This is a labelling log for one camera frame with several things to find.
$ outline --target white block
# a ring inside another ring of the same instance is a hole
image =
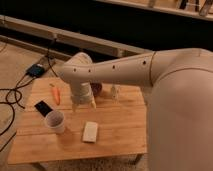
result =
[[[96,142],[98,124],[96,122],[86,122],[83,133],[84,142]]]

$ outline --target carrot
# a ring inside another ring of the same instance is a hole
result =
[[[50,84],[50,86],[52,87],[52,95],[54,98],[54,101],[57,105],[60,104],[60,90],[58,87],[54,86],[53,84]]]

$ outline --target cable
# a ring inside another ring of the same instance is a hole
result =
[[[51,43],[50,43],[49,46],[47,47],[47,53],[46,53],[45,57],[47,57],[48,65],[49,65],[49,67],[50,67],[52,73],[53,73],[56,77],[58,77],[58,75],[57,75],[56,72],[53,70],[53,68],[52,68],[52,66],[51,66],[51,64],[50,64],[50,57],[49,57],[50,48],[52,47],[53,44],[55,44],[56,41],[57,41],[56,38],[53,39],[53,40],[51,41]]]
[[[13,107],[13,104],[18,104],[21,108],[25,108],[24,106],[22,106],[19,101],[22,99],[22,93],[19,91],[19,89],[21,88],[24,88],[26,86],[28,86],[33,80],[35,80],[35,77],[32,78],[30,81],[28,81],[27,83],[23,84],[23,85],[19,85],[23,80],[24,78],[26,77],[26,74],[24,74],[21,79],[16,83],[15,87],[10,89],[10,88],[3,88],[3,89],[0,89],[0,91],[9,91],[6,96],[5,96],[5,102],[2,101],[0,102],[0,104],[3,104],[3,105],[8,105],[11,110],[12,110],[12,119],[10,121],[10,123],[8,124],[8,126],[0,133],[0,136],[4,135],[9,129],[10,127],[12,126],[14,120],[15,120],[15,108]],[[14,92],[14,97],[15,97],[15,101],[14,102],[10,102],[9,101],[9,95],[10,93]],[[2,152],[4,150],[4,148],[7,146],[7,144],[12,140],[12,138],[16,135],[16,132],[9,138],[9,140],[3,145],[3,147],[0,149],[0,152]]]
[[[10,103],[10,104],[17,104],[19,107],[25,109],[24,106],[22,106],[19,101],[22,99],[22,93],[18,91],[18,89],[20,88],[23,88],[23,87],[26,87],[28,86],[35,78],[32,78],[29,82],[27,82],[26,84],[22,85],[22,86],[18,86],[20,84],[20,82],[25,78],[26,75],[24,75],[21,80],[16,84],[15,88],[13,89],[9,89],[9,92],[7,93],[7,95],[5,96],[5,101],[7,103]],[[15,101],[14,102],[10,102],[9,101],[9,95],[10,93],[14,92],[14,97],[15,97]]]
[[[16,135],[17,132],[14,132],[13,135],[7,140],[7,142],[3,145],[3,147],[0,149],[0,153],[5,149],[7,144],[13,139],[13,137]]]

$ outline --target wooden table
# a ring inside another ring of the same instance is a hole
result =
[[[61,90],[61,104],[54,103],[50,83]],[[37,163],[55,160],[143,154],[146,149],[146,107],[139,87],[120,86],[118,101],[110,98],[111,85],[104,84],[97,108],[81,105],[73,113],[68,84],[59,78],[35,80],[22,114],[8,163]],[[66,131],[56,135],[44,125],[34,105],[44,100],[65,114]],[[82,142],[86,121],[99,124],[96,143]]]

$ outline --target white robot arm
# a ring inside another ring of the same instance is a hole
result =
[[[90,82],[153,86],[148,103],[150,171],[212,171],[213,53],[158,51],[93,64],[85,53],[59,73],[72,91],[73,108],[92,103]]]

